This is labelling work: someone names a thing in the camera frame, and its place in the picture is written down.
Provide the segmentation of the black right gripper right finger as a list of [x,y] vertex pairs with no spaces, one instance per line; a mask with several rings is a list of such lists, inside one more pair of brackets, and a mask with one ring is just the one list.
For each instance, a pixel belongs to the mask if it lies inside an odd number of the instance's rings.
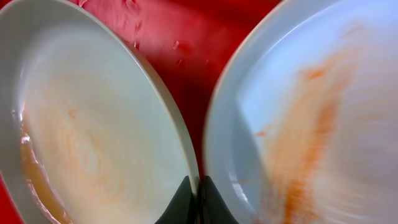
[[198,211],[202,224],[238,224],[211,177],[207,175],[200,181]]

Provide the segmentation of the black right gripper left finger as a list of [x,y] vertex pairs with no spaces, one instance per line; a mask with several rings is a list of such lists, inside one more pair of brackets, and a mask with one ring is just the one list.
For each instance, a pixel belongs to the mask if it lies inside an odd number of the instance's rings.
[[196,214],[190,179],[186,176],[155,224],[195,224]]

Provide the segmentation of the large white plate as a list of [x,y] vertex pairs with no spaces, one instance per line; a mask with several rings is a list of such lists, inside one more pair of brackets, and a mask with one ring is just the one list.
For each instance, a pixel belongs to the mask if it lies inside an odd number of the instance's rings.
[[1,9],[1,178],[24,223],[155,223],[198,167],[149,62],[68,1]]

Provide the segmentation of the small white plate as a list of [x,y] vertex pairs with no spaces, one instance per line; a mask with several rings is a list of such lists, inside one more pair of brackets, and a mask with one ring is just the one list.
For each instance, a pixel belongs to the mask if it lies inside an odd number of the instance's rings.
[[396,223],[397,1],[278,4],[221,75],[205,167],[238,223]]

